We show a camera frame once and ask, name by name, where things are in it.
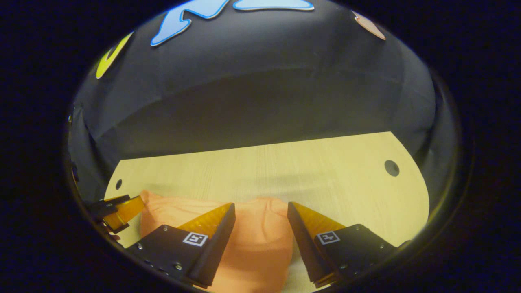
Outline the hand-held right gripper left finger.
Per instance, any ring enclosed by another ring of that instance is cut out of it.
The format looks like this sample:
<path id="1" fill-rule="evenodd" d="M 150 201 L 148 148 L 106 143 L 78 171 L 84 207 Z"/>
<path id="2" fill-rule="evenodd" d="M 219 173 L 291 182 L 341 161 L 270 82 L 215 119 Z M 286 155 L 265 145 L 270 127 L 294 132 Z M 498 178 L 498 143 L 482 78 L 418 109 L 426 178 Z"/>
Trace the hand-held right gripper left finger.
<path id="1" fill-rule="evenodd" d="M 126 251 L 168 278 L 207 288 L 213 284 L 235 222 L 235 204 L 223 204 L 179 227 L 162 225 Z"/>

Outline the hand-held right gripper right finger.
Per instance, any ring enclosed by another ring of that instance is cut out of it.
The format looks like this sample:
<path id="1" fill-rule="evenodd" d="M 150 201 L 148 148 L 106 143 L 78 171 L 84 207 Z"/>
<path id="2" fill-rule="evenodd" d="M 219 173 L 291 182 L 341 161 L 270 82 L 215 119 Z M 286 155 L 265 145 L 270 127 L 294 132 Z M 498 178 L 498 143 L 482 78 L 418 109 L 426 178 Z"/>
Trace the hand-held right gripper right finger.
<path id="1" fill-rule="evenodd" d="M 291 201 L 287 217 L 316 288 L 337 288 L 373 272 L 412 239 L 412 212 L 403 203 Z"/>

